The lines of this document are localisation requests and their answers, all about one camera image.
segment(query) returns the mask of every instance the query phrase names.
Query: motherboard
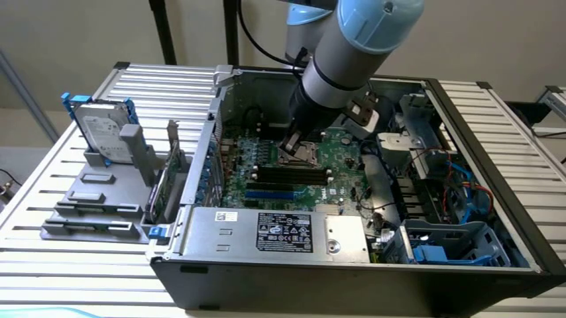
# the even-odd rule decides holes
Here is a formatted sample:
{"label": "motherboard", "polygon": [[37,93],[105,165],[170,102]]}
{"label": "motherboard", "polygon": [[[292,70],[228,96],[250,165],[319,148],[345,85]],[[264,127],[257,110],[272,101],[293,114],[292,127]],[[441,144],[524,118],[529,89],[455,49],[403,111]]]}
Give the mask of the motherboard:
{"label": "motherboard", "polygon": [[343,129],[316,131],[293,156],[279,141],[226,127],[221,139],[225,175],[221,207],[359,215],[367,189],[359,145]]}

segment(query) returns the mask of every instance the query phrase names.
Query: blue latch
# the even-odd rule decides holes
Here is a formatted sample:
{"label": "blue latch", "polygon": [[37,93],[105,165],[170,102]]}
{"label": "blue latch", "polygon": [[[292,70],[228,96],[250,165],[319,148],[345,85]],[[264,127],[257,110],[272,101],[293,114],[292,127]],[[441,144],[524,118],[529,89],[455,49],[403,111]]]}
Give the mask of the blue latch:
{"label": "blue latch", "polygon": [[166,238],[166,229],[164,227],[150,227],[148,237],[150,240],[164,240]]}
{"label": "blue latch", "polygon": [[483,255],[475,260],[448,260],[441,246],[419,245],[412,249],[415,261],[419,264],[485,266],[491,260],[489,255]]}

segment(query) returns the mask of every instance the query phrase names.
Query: metal bracket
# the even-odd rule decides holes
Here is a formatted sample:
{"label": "metal bracket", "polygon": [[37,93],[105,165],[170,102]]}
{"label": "metal bracket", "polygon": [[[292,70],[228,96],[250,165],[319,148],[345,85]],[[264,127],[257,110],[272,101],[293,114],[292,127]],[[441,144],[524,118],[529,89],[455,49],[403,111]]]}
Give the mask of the metal bracket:
{"label": "metal bracket", "polygon": [[212,80],[213,87],[224,87],[233,84],[233,76],[236,74],[232,73],[233,66],[232,65],[217,65],[213,70]]}

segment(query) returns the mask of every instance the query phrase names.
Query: capacitor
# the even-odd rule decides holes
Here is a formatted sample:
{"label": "capacitor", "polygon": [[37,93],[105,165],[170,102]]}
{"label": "capacitor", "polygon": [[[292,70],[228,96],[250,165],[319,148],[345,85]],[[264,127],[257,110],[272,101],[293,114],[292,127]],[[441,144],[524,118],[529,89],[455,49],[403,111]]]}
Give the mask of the capacitor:
{"label": "capacitor", "polygon": [[353,168],[355,160],[348,157],[348,158],[344,159],[344,164],[345,164],[347,168],[351,169],[351,168]]}
{"label": "capacitor", "polygon": [[349,138],[341,138],[339,140],[339,143],[343,144],[344,146],[349,146],[349,144],[352,143],[352,141],[349,140]]}

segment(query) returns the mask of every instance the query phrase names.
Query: white wall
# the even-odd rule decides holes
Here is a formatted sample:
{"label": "white wall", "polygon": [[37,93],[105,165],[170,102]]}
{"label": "white wall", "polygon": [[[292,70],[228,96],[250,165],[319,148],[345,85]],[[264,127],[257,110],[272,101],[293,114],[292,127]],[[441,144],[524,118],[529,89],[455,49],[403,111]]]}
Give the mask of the white wall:
{"label": "white wall", "polygon": [[[0,45],[52,110],[62,110],[62,92],[94,92],[116,61],[162,63],[153,16],[140,0],[0,0]],[[0,107],[21,107],[4,78],[0,86]]]}
{"label": "white wall", "polygon": [[[287,4],[242,0],[248,27],[284,50]],[[225,63],[220,0],[166,0],[177,60]],[[425,12],[379,73],[488,81],[505,99],[529,100],[566,84],[566,0],[425,0]],[[92,93],[118,60],[162,63],[146,0],[0,0],[0,45],[33,95],[60,109],[62,91]],[[240,63],[276,64],[240,32]],[[0,107],[21,101],[0,79]]]}

